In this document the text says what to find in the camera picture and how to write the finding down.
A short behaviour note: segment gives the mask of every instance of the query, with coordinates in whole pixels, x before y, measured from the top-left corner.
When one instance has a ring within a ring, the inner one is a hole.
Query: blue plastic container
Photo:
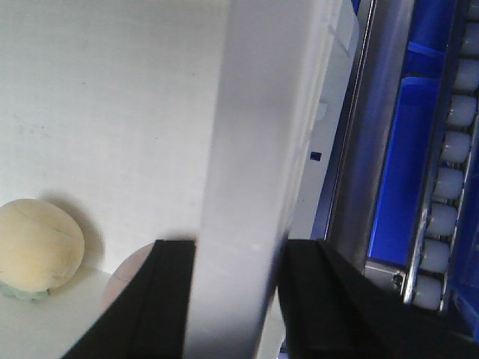
[[[409,77],[401,83],[369,257],[406,265],[421,205],[438,94],[435,79]]]
[[[404,58],[405,76],[441,77],[453,10],[454,0],[417,0]]]
[[[472,168],[463,215],[457,225],[457,261],[452,298],[479,342],[479,159]]]

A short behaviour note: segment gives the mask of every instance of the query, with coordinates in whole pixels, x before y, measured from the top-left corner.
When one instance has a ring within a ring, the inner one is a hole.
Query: white cardboard surface
[[[113,272],[196,236],[226,1],[0,1],[0,203],[35,197]]]

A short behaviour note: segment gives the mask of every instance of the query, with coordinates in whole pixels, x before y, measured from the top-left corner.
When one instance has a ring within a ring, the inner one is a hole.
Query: yellow ball
[[[14,200],[0,207],[0,280],[25,292],[65,284],[85,252],[79,225],[42,200]]]

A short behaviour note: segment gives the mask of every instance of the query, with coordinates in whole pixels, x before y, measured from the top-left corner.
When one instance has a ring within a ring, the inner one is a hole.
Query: pink ball
[[[145,245],[126,258],[106,284],[102,296],[102,309],[106,310],[125,289],[147,259],[154,243]]]

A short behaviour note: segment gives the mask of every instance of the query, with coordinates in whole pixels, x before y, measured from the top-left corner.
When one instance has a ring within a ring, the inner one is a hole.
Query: green base
[[[15,297],[21,301],[39,301],[47,298],[50,295],[49,290],[44,290],[42,292],[25,292],[17,288],[13,288],[8,284],[5,284],[0,281],[0,290],[7,297]]]

